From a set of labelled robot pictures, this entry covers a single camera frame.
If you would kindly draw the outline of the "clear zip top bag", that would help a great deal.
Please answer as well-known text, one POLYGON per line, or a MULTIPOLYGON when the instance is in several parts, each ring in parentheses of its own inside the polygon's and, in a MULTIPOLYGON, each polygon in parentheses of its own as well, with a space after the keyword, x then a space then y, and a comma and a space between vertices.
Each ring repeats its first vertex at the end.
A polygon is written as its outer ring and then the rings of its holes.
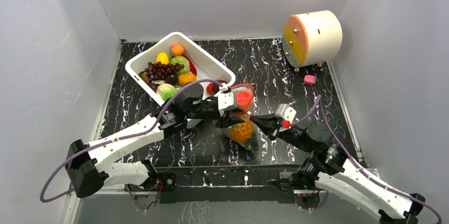
POLYGON ((246 150, 258 151, 259 141, 256 126, 250 121, 250 113, 254 110, 254 87, 251 83, 239 83, 231 86, 236 109, 232 112, 232 125, 220 130, 230 140, 238 143, 246 150))

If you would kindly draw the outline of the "dark blue toy grapes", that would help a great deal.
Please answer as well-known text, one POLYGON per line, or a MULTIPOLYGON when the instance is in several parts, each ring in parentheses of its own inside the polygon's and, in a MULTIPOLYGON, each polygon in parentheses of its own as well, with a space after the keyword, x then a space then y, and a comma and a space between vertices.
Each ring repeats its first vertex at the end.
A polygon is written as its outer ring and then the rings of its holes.
POLYGON ((250 151, 259 150, 259 140, 257 134, 254 132, 244 143, 244 148, 250 151))

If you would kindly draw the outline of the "red toy peach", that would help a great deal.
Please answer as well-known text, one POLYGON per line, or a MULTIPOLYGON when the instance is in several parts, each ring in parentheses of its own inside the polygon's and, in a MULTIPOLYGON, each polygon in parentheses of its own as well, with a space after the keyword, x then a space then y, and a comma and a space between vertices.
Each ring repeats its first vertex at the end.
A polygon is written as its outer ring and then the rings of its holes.
POLYGON ((253 93, 249 90, 241 90, 236 93, 237 105, 244 111, 248 111, 253 106, 253 93))

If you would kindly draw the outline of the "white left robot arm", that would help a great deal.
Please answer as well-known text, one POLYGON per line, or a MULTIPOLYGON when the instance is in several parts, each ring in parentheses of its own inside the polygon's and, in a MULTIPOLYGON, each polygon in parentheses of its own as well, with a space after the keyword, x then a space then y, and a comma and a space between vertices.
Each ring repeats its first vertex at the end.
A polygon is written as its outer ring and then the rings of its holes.
POLYGON ((118 163, 118 160, 183 131, 190 120, 214 120, 218 128, 243 123, 237 113, 246 111, 238 104, 237 91, 223 84, 216 95, 204 98, 203 82, 187 84, 159 111, 113 135, 89 143, 74 141, 69 147, 65 170, 77 197, 86 198, 105 186, 122 184, 144 190, 154 190, 158 186, 173 190, 174 174, 157 172, 148 160, 135 163, 118 163))

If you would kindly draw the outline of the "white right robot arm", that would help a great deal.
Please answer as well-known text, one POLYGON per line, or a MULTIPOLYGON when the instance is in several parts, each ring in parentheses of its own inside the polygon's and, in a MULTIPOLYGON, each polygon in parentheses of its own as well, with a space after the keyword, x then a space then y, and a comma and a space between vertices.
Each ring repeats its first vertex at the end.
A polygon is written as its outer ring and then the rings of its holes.
POLYGON ((284 190, 331 192, 369 213, 379 223, 418 223, 425 198, 418 193, 394 193, 392 187, 351 161, 323 122, 302 128, 289 120, 252 115, 253 122, 272 140, 283 140, 311 156, 297 172, 281 172, 277 184, 284 190))

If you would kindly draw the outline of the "orange toy pineapple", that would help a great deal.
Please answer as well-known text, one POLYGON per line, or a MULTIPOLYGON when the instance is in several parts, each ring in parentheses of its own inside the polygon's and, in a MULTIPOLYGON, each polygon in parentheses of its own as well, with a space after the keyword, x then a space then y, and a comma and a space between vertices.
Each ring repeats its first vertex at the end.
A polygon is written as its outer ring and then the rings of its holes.
POLYGON ((225 134, 231 140, 239 144, 244 144, 254 131, 253 124, 250 121, 249 117, 242 116, 242 118, 245 120, 244 123, 234 125, 225 130, 225 134))

